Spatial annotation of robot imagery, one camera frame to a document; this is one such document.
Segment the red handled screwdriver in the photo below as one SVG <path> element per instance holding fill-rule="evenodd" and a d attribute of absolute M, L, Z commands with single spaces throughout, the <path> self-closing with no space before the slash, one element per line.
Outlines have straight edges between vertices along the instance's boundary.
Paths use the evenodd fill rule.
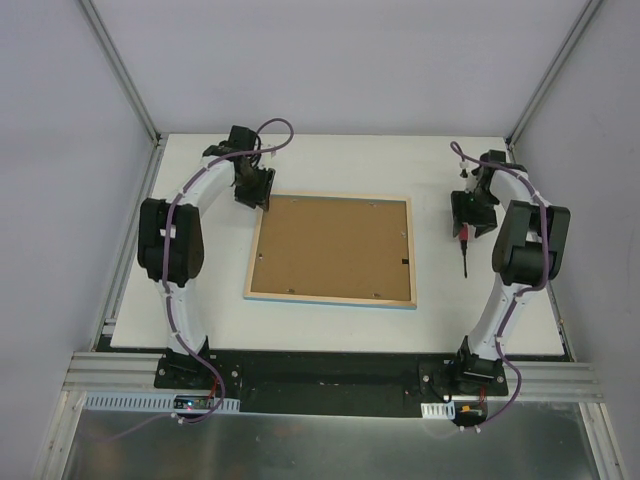
<path fill-rule="evenodd" d="M 467 250 L 468 250 L 468 241 L 469 241 L 469 227 L 466 223 L 464 223 L 460 229 L 458 234 L 458 240 L 461 248 L 462 259 L 463 259 L 463 274 L 464 277 L 468 277 L 468 267 L 467 267 Z"/>

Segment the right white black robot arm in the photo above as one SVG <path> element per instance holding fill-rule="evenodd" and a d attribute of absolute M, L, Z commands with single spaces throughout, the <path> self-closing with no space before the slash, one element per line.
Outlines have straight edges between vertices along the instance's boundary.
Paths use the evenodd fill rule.
<path fill-rule="evenodd" d="M 445 378 L 457 395 L 487 388 L 502 396 L 506 341 L 526 304 L 558 275 L 571 213 L 548 202 L 525 167 L 507 162 L 505 152 L 489 150 L 473 158 L 458 142 L 450 148 L 460 159 L 460 175 L 466 182 L 464 189 L 450 195 L 453 237 L 461 249 L 467 249 L 470 239 L 491 232 L 497 237 L 489 298 L 446 367 Z"/>

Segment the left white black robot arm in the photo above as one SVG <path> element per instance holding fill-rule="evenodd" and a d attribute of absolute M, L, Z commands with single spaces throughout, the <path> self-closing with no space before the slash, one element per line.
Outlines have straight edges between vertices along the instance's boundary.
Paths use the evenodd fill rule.
<path fill-rule="evenodd" d="M 157 388 L 203 389 L 216 379 L 196 292 L 205 259 L 201 219 L 230 187 L 236 202 L 269 209 L 275 170 L 259 162 L 276 149 L 266 148 L 260 133 L 232 126 L 227 139 L 203 152 L 200 166 L 175 192 L 140 205 L 137 261 L 159 291 L 169 326 Z"/>

